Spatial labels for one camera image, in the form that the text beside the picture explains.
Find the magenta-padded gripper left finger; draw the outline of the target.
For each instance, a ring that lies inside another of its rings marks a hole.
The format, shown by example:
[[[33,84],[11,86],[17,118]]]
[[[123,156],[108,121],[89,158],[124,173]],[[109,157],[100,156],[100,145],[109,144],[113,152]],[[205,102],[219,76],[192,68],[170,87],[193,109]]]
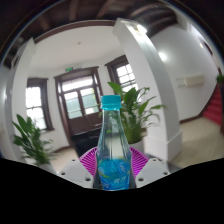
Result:
[[[84,188],[92,189],[97,172],[97,148],[92,148],[79,159],[70,160],[59,176]]]

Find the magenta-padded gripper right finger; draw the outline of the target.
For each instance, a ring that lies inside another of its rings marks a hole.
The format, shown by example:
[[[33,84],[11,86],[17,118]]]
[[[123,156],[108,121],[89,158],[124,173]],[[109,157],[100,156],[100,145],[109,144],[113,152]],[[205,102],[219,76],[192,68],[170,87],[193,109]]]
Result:
[[[157,158],[148,158],[131,147],[132,153],[130,188],[141,188],[170,174],[167,166]]]

